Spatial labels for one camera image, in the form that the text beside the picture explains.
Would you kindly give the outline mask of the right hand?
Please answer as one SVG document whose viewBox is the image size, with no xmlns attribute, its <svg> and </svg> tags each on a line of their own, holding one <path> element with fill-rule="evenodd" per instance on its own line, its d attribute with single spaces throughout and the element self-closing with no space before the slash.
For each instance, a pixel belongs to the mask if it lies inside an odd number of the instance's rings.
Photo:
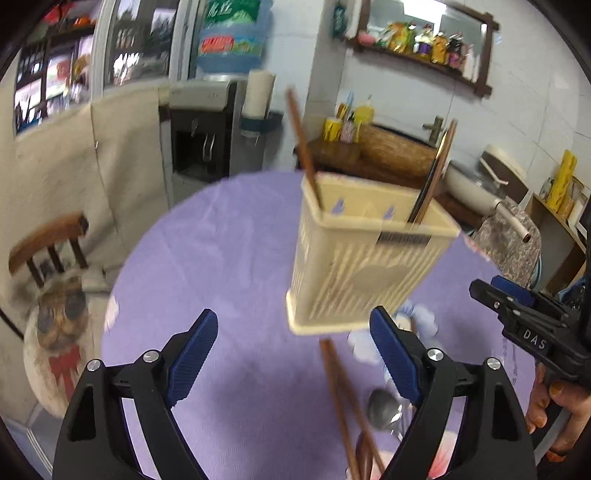
<svg viewBox="0 0 591 480">
<path fill-rule="evenodd" d="M 590 391 L 564 380 L 554 380 L 539 363 L 525 420 L 530 434 L 542 434 L 534 448 L 536 464 L 544 458 L 562 462 L 590 420 Z"/>
</svg>

